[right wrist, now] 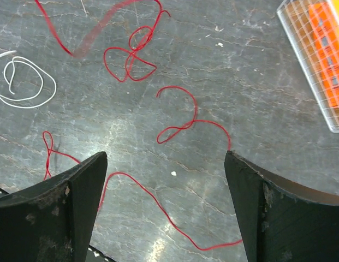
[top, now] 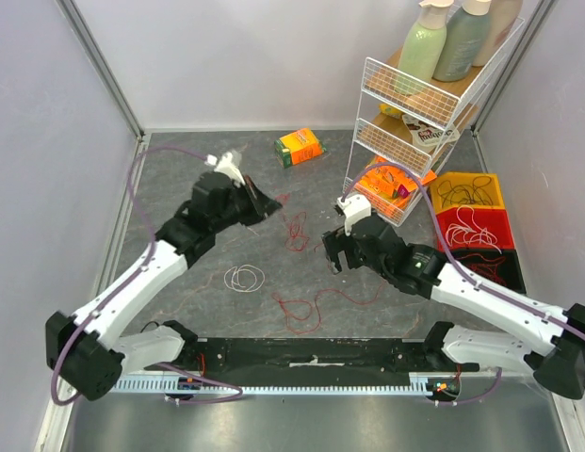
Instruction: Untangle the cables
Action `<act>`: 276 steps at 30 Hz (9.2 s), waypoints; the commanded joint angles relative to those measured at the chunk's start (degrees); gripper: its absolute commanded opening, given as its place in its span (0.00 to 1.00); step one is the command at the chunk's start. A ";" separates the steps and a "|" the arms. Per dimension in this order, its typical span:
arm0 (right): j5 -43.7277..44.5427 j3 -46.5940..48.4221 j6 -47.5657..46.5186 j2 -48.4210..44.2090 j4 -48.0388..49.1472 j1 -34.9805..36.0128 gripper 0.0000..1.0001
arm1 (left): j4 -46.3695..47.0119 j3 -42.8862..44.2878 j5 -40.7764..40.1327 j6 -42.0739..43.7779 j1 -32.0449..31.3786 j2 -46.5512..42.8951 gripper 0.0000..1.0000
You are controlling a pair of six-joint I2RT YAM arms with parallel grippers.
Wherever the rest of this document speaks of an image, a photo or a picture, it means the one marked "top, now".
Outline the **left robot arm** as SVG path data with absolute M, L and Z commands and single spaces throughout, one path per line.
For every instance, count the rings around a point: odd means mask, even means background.
M 196 363 L 198 336 L 176 320 L 152 331 L 124 336 L 137 314 L 169 283 L 192 268 L 216 244 L 216 236 L 237 224 L 253 226 L 281 204 L 249 176 L 234 180 L 205 172 L 191 197 L 152 234 L 145 251 L 105 292 L 71 315 L 55 312 L 45 324 L 46 362 L 51 382 L 68 382 L 78 396 L 94 401 L 123 375 L 147 366 Z

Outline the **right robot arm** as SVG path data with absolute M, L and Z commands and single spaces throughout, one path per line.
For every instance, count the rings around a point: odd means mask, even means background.
M 568 399 L 585 395 L 585 305 L 546 304 L 482 278 L 427 245 L 407 244 L 376 214 L 322 235 L 336 270 L 374 271 L 399 292 L 466 311 L 497 327 L 478 334 L 449 326 L 422 347 L 436 371 L 454 363 L 528 370 L 546 390 Z

